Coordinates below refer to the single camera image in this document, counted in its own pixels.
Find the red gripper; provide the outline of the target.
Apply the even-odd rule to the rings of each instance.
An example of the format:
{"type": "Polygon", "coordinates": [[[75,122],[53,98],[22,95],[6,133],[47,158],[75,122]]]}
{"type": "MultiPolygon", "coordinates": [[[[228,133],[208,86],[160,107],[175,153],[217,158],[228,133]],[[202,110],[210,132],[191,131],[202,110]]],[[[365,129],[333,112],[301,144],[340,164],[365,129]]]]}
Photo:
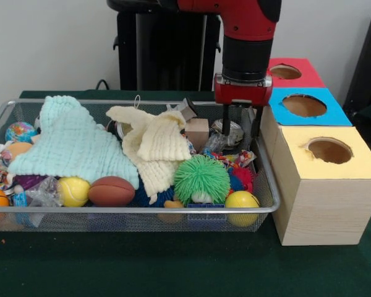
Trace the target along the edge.
{"type": "Polygon", "coordinates": [[[254,107],[257,106],[252,124],[252,135],[258,136],[263,106],[268,105],[273,90],[272,76],[266,75],[259,82],[240,83],[228,80],[221,73],[217,73],[214,81],[215,102],[223,105],[223,134],[230,134],[229,105],[247,104],[254,107]]]}

